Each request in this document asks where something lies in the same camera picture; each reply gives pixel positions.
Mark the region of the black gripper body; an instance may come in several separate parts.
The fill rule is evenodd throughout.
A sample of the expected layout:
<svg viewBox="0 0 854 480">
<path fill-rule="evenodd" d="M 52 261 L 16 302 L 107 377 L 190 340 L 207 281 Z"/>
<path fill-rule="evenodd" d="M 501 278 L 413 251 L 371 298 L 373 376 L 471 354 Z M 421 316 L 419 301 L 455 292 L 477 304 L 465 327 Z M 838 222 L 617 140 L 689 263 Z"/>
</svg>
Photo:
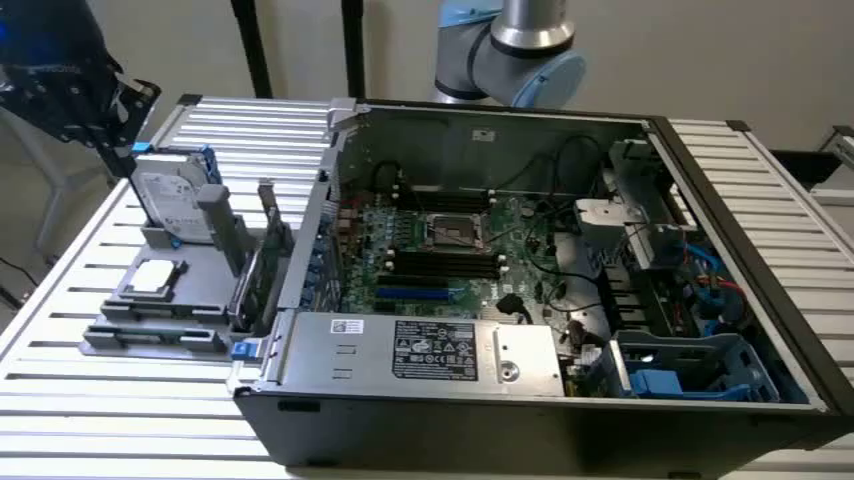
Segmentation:
<svg viewBox="0 0 854 480">
<path fill-rule="evenodd" d="M 128 143 L 123 72 L 86 1 L 2 3 L 2 107 L 63 142 Z"/>
</svg>

